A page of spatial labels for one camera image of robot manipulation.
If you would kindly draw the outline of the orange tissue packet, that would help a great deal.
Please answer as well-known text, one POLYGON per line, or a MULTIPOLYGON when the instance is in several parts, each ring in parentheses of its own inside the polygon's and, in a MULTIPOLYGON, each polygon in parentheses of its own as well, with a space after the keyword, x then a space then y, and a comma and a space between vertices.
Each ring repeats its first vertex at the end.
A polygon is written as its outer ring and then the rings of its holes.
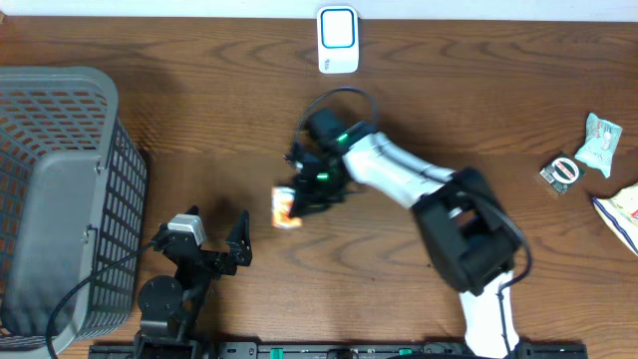
POLYGON ((295 190, 288 186, 275 186, 271 191, 272 225, 280 229, 302 226, 302 219, 289 215, 295 199, 295 190))

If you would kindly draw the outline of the green square box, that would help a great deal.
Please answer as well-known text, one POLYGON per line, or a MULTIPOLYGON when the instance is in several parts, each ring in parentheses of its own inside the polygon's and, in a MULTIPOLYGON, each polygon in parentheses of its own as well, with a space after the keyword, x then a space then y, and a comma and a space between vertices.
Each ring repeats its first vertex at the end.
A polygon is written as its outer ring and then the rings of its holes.
POLYGON ((539 175, 557 193, 565 194, 584 178, 586 171, 573 157, 560 153, 540 169, 539 175))

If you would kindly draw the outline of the teal wet wipes pack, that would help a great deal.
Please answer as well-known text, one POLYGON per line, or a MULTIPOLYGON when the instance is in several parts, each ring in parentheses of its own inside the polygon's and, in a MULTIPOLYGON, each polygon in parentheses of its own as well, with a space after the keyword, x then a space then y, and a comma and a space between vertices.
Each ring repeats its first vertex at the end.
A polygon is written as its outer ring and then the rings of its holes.
POLYGON ((590 168, 600 170, 609 179, 622 131, 620 126, 590 113, 586 119, 584 143, 575 158, 590 168))

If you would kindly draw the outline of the yellow wet wipes pack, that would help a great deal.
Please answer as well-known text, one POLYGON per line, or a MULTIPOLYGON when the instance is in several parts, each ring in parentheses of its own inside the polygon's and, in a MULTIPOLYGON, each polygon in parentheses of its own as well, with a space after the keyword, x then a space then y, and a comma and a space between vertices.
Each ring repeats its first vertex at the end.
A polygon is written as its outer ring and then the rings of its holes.
POLYGON ((636 255, 637 184, 631 184, 609 198, 594 197, 592 203, 604 223, 636 255))

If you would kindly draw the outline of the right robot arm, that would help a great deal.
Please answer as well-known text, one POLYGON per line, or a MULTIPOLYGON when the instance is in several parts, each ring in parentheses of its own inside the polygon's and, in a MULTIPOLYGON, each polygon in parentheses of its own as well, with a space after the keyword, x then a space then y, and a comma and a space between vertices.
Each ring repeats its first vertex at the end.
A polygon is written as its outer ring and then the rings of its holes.
POLYGON ((519 342, 510 300, 514 257, 526 241, 482 174, 428 163, 365 123, 311 121, 306 130, 316 152, 295 131, 286 156, 296 170, 290 216, 328 209, 351 182, 385 194, 412 214, 432 265, 459 294, 469 349, 483 358, 511 356, 519 342))

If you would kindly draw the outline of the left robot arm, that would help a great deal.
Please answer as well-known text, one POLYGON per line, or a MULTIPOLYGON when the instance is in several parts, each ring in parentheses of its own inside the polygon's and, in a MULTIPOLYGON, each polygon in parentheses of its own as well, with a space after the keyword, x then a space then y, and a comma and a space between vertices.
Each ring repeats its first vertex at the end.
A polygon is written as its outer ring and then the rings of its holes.
POLYGON ((208 358, 210 340, 196 332, 196 322, 211 283, 233 276, 252 261, 249 212, 243 211, 225 240, 227 252, 202 247, 207 240, 198 207, 163 223, 151 245, 176 266, 174 275, 158 275, 139 292, 140 331, 135 358, 208 358))

